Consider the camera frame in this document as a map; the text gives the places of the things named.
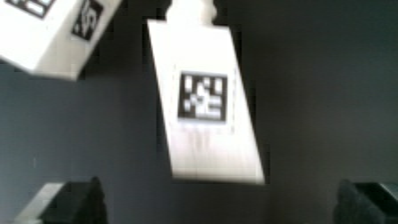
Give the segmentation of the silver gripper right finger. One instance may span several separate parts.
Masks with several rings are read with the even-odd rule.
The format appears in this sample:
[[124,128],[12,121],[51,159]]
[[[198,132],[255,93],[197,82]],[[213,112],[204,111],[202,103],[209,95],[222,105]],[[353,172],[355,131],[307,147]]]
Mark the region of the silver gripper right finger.
[[398,224],[398,183],[339,182],[335,224]]

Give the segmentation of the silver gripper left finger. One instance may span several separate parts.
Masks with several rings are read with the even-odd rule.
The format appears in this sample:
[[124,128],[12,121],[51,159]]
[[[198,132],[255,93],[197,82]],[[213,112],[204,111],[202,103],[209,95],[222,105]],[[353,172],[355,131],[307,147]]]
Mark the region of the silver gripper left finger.
[[12,224],[108,224],[99,178],[46,183]]

